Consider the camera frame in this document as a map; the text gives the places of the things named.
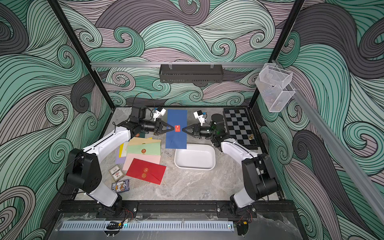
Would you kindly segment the light green envelope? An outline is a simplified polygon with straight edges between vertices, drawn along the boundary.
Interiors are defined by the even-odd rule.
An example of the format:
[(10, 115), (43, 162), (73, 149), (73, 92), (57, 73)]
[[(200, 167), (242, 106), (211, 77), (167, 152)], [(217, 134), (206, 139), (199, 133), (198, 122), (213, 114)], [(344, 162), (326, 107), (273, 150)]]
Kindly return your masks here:
[(132, 145), (127, 147), (127, 154), (161, 155), (161, 143)]

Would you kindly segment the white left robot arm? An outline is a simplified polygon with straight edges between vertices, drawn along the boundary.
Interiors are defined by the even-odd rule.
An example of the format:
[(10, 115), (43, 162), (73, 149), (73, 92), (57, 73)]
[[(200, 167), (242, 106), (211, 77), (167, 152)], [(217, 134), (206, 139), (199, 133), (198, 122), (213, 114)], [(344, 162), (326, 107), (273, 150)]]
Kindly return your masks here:
[(124, 211), (122, 197), (102, 182), (100, 163), (121, 144), (130, 141), (141, 132), (162, 135), (175, 130), (175, 127), (162, 121), (166, 110), (155, 109), (153, 120), (146, 120), (143, 107), (132, 107), (127, 120), (115, 125), (115, 129), (101, 140), (85, 147), (70, 151), (64, 172), (64, 182), (84, 191), (97, 201), (111, 215), (119, 216)]

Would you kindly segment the tan kraft envelope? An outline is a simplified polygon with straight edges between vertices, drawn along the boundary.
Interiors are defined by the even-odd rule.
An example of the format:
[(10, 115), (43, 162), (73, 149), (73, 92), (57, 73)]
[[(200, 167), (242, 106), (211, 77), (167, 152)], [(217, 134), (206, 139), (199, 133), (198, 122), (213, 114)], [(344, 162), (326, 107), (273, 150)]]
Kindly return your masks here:
[(153, 139), (149, 138), (149, 139), (146, 139), (146, 138), (138, 138), (138, 137), (134, 137), (132, 138), (129, 142), (128, 142), (128, 145), (129, 146), (135, 146), (135, 145), (142, 145), (142, 144), (150, 144), (153, 142)]

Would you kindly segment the dark blue envelope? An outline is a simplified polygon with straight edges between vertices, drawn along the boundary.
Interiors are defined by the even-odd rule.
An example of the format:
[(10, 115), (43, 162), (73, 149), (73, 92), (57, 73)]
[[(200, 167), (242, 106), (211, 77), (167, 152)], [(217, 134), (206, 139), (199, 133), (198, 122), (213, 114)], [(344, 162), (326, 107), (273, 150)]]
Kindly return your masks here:
[(182, 131), (187, 126), (187, 110), (168, 110), (168, 124), (174, 130), (166, 133), (166, 149), (186, 149), (187, 134)]

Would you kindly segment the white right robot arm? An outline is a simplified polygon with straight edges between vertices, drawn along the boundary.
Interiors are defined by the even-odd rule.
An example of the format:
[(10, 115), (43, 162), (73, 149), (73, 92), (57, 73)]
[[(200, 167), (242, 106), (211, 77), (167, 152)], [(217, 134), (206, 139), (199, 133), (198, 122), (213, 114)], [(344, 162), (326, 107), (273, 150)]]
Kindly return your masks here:
[(230, 197), (231, 213), (238, 217), (252, 209), (259, 199), (269, 197), (279, 190), (277, 174), (267, 154), (257, 154), (242, 146), (226, 132), (224, 116), (213, 114), (208, 126), (202, 111), (194, 112), (198, 124), (183, 128), (183, 132), (194, 138), (205, 138), (222, 153), (232, 157), (242, 167), (244, 188)]

